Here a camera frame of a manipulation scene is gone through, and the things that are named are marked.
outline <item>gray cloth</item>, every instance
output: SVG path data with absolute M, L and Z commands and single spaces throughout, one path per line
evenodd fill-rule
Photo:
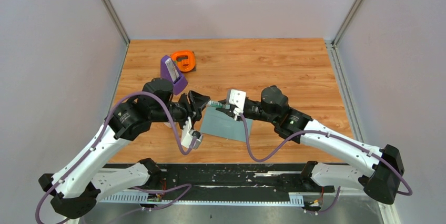
M 251 134 L 252 120 L 246 119 L 248 134 Z M 245 128 L 242 121 L 235 121 L 222 112 L 216 111 L 215 107 L 207 107 L 200 132 L 213 136 L 223 137 L 246 142 Z

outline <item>green object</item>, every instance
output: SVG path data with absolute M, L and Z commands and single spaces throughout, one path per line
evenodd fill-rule
M 149 198 L 149 199 L 147 199 L 147 202 L 161 202 L 161 198 L 158 198 L 158 197 L 156 197 L 156 198 Z
M 220 103 L 220 102 L 218 102 L 218 101 L 210 100 L 210 101 L 208 102 L 208 106 L 215 107 L 215 108 L 221 108 L 221 107 L 224 106 L 224 104 L 223 104 L 223 103 Z
M 248 124 L 248 134 L 251 134 L 252 120 L 246 119 L 246 123 Z M 234 118 L 216 111 L 214 106 L 208 106 L 206 108 L 200 132 L 224 139 L 246 142 L 243 122 L 236 121 Z

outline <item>wooden table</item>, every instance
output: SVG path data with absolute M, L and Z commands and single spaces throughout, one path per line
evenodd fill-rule
M 142 90 L 159 77 L 160 59 L 177 50 L 195 52 L 197 71 L 186 73 L 184 92 L 195 90 L 213 100 L 226 97 L 228 89 L 244 90 L 250 99 L 277 85 L 293 108 L 326 126 L 352 136 L 330 59 L 322 39 L 185 39 L 132 40 L 115 100 Z M 196 123 L 199 129 L 201 122 Z M 269 123 L 255 121 L 251 147 L 257 158 L 268 155 L 282 139 Z M 253 162 L 243 142 L 205 135 L 197 150 L 183 156 L 172 130 L 154 123 L 115 155 L 111 162 L 137 162 L 150 157 L 156 162 Z M 268 162 L 335 162 L 339 159 L 315 148 L 287 143 Z

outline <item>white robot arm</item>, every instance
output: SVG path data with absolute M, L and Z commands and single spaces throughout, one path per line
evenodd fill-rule
M 286 141 L 321 149 L 347 163 L 331 165 L 309 161 L 301 173 L 302 179 L 311 180 L 319 186 L 363 189 L 371 198 L 382 203 L 392 204 L 394 201 L 404 173 L 398 149 L 390 145 L 380 149 L 329 129 L 289 107 L 288 97 L 276 86 L 265 88 L 261 101 L 249 100 L 245 92 L 238 90 L 230 90 L 227 99 L 220 102 L 210 101 L 208 96 L 194 91 L 182 94 L 178 102 L 172 102 L 172 96 L 171 82 L 161 78 L 148 82 L 142 92 L 112 109 L 113 114 L 107 117 L 98 133 L 66 167 L 55 174 L 43 174 L 39 183 L 46 195 L 53 196 L 51 204 L 54 210 L 76 219 L 112 194 L 159 182 L 161 171 L 150 158 L 111 174 L 98 176 L 97 173 L 114 154 L 139 134 L 149 131 L 153 122 L 180 123 L 183 129 L 181 142 L 178 142 L 180 151 L 186 155 L 196 149 L 202 135 L 193 126 L 201 119 L 206 105 L 217 106 L 218 111 L 235 120 L 246 117 L 270 122 L 274 125 L 274 131 Z M 184 151 L 181 145 L 189 149 Z
M 320 186 L 362 189 L 371 198 L 386 204 L 392 204 L 397 192 L 401 193 L 398 186 L 402 181 L 404 167 L 397 148 L 387 145 L 380 149 L 324 126 L 309 115 L 291 108 L 288 97 L 276 86 L 265 88 L 260 101 L 248 99 L 244 91 L 229 90 L 226 100 L 216 103 L 216 107 L 235 120 L 249 118 L 272 123 L 274 131 L 285 139 L 282 144 L 292 140 L 321 149 L 346 162 L 332 165 L 309 161 L 302 171 L 303 179 L 312 180 Z M 256 159 L 248 145 L 251 158 L 257 162 L 267 160 L 275 151 L 264 159 Z M 408 189 L 409 193 L 402 194 L 410 195 L 411 190 Z

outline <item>white wall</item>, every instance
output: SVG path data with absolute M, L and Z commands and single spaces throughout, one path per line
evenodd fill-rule
M 444 223 L 445 13 L 446 0 L 365 0 L 339 45 L 365 141 L 402 152 L 403 224 Z
M 332 39 L 353 1 L 111 0 L 132 39 Z
M 0 222 L 35 223 L 39 176 L 94 135 L 126 46 L 101 0 L 0 0 L 0 16 Z

